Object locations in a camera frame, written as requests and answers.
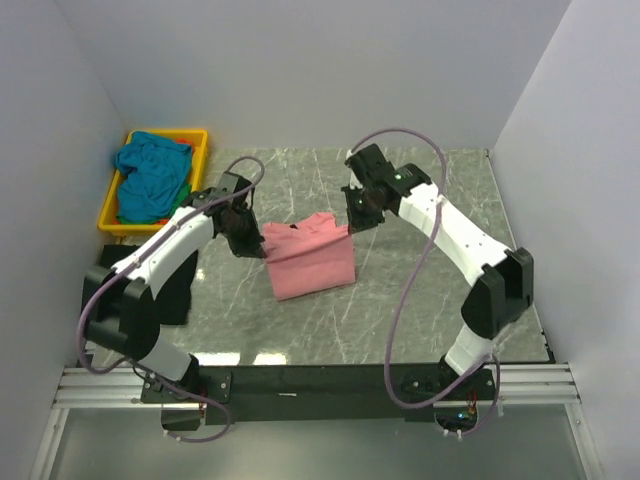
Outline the pink t shirt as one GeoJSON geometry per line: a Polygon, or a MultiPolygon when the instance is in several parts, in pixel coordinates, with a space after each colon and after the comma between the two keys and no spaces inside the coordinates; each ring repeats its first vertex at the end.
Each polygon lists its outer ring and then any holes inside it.
{"type": "Polygon", "coordinates": [[[278,301],[351,285],[356,281],[349,227],[330,212],[297,223],[263,225],[266,265],[278,301]]]}

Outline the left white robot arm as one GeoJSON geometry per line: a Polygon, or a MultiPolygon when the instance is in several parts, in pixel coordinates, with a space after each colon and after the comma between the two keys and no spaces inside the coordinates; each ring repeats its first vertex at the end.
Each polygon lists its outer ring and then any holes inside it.
{"type": "Polygon", "coordinates": [[[157,297],[178,269],[217,236],[240,258],[262,258],[252,209],[255,183],[226,171],[216,186],[188,195],[146,243],[110,267],[92,267],[83,285],[77,347],[93,342],[155,376],[176,401],[203,390],[197,358],[164,341],[157,297]]]}

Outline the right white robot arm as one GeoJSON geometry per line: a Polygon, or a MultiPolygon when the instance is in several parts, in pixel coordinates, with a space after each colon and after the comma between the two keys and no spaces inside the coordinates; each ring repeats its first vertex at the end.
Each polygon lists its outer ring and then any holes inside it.
{"type": "Polygon", "coordinates": [[[470,287],[461,330],[438,377],[442,393],[460,399],[473,388],[472,372],[487,360],[503,330],[531,307],[533,257],[487,235],[424,171],[414,164],[394,167],[375,144],[348,153],[345,164],[351,171],[342,189],[351,232],[377,227],[390,212],[425,234],[429,247],[444,253],[470,287]]]}

